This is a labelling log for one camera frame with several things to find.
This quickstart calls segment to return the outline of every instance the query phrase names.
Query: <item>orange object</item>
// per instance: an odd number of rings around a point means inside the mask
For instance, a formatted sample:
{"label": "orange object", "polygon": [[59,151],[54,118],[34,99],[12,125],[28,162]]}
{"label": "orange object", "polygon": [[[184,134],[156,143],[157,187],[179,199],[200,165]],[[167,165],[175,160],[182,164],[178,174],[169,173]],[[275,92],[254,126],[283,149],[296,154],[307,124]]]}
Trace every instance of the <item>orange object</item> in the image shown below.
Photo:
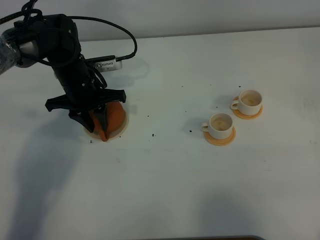
{"label": "orange object", "polygon": [[106,131],[102,129],[101,124],[93,114],[93,111],[91,111],[89,114],[94,122],[94,130],[93,133],[88,132],[88,130],[86,130],[86,132],[91,137],[100,139],[103,142],[107,142],[110,138],[113,139],[116,137],[116,135],[122,133],[128,124],[128,116],[121,103],[118,101],[109,102],[106,105],[106,116],[108,121]]}
{"label": "orange object", "polygon": [[232,143],[236,138],[236,128],[233,127],[231,135],[225,139],[215,139],[208,132],[204,132],[203,135],[210,144],[216,146],[225,146]]}
{"label": "orange object", "polygon": [[246,119],[246,120],[251,120],[251,119],[256,119],[257,117],[259,117],[262,113],[262,111],[264,110],[264,106],[261,106],[260,111],[252,116],[248,116],[248,115],[244,115],[243,113],[241,113],[239,110],[232,110],[232,112],[234,113],[234,115],[236,115],[238,118],[241,119]]}

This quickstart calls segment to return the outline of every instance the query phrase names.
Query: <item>white wall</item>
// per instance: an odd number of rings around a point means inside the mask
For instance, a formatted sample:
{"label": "white wall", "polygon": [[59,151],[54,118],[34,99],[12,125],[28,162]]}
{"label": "white wall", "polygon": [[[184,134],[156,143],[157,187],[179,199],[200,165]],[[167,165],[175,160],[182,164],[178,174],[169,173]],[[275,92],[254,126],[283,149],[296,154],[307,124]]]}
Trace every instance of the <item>white wall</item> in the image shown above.
{"label": "white wall", "polygon": [[[0,16],[26,1],[2,1]],[[39,0],[35,6],[44,15],[102,18],[137,38],[320,25],[320,0]],[[77,20],[77,26],[83,41],[127,38],[102,23]]]}

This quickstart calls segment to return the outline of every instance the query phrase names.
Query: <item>white table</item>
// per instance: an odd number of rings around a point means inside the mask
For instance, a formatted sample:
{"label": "white table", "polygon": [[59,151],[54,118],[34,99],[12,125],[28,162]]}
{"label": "white table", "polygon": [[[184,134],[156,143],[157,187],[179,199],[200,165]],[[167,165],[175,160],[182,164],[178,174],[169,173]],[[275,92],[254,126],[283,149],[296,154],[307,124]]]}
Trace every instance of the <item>white table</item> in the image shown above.
{"label": "white table", "polygon": [[[81,45],[87,58],[133,49]],[[107,144],[47,112],[63,94],[50,67],[0,76],[0,239],[319,239],[320,28],[139,39],[103,75],[129,112]],[[207,143],[201,123],[247,88],[262,115],[234,116],[231,145]]]}

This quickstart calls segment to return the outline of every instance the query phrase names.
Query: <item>coffee cup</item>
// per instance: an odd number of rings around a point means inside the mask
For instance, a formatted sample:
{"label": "coffee cup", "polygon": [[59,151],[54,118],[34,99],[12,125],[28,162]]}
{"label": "coffee cup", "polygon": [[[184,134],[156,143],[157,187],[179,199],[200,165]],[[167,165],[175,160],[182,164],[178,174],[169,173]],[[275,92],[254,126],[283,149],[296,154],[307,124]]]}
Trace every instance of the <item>coffee cup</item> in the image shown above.
{"label": "coffee cup", "polygon": [[262,106],[261,94],[252,89],[243,90],[237,100],[234,100],[230,108],[232,110],[238,110],[240,113],[253,116],[256,115]]}
{"label": "coffee cup", "polygon": [[228,138],[234,127],[234,122],[229,114],[219,112],[213,114],[209,122],[201,126],[202,132],[207,132],[214,139],[222,140]]}

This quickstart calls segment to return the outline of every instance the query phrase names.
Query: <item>cup handle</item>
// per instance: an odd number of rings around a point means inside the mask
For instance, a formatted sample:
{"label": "cup handle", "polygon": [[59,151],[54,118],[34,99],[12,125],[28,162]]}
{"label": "cup handle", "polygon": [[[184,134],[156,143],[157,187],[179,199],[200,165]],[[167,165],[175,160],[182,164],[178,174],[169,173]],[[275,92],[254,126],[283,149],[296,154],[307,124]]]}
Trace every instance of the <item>cup handle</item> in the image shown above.
{"label": "cup handle", "polygon": [[202,126],[201,126],[201,128],[200,128],[200,130],[202,131],[202,132],[208,132],[208,123],[202,123]]}
{"label": "cup handle", "polygon": [[238,100],[232,101],[232,103],[231,103],[231,105],[230,105],[230,108],[231,108],[232,110],[237,110],[237,109],[238,109],[238,103],[239,103]]}

